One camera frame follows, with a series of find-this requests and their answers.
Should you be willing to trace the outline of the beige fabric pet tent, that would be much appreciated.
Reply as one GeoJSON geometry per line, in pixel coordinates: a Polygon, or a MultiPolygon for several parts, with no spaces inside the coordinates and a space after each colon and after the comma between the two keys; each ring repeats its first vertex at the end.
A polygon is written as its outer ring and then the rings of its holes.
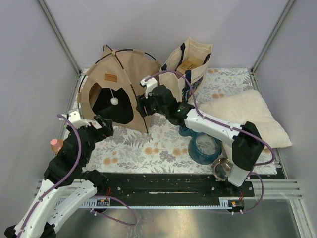
{"type": "MultiPolygon", "coordinates": [[[[77,96],[77,103],[81,106],[85,119],[93,119],[95,115],[100,115],[105,119],[111,119],[115,125],[120,126],[111,116],[114,112],[111,107],[114,105],[111,104],[110,100],[112,97],[116,97],[119,100],[119,87],[116,86],[117,76],[106,73],[106,64],[109,62],[112,62],[112,60],[106,57],[98,64],[93,64],[85,73],[87,74],[86,81],[77,96]]],[[[156,60],[156,63],[151,65],[150,74],[145,77],[159,72],[160,67],[161,64],[156,60]]],[[[145,120],[148,122],[149,127],[151,118],[147,117],[145,120]]]]}

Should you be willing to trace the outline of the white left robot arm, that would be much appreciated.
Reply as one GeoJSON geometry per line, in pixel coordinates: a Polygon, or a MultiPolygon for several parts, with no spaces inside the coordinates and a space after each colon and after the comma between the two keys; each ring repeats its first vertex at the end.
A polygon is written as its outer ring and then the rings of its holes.
{"type": "Polygon", "coordinates": [[[96,143],[113,136],[112,120],[100,115],[94,116],[100,128],[83,119],[78,111],[58,115],[58,118],[67,123],[69,135],[49,162],[27,213],[18,224],[6,228],[4,235],[7,238],[54,238],[65,221],[85,201],[107,192],[105,176],[93,170],[86,173],[84,181],[70,196],[57,204],[88,164],[96,143]]]}

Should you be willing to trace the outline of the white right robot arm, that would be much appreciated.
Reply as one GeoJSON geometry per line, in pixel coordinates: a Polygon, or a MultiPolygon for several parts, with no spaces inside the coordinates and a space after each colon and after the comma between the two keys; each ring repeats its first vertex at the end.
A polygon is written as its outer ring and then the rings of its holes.
{"type": "Polygon", "coordinates": [[[264,149],[256,126],[249,121],[239,125],[203,114],[195,106],[177,101],[164,85],[142,84],[142,87],[145,92],[137,96],[136,107],[142,117],[161,114],[175,126],[205,133],[231,146],[233,167],[225,190],[231,196],[241,193],[243,182],[264,149]]]}

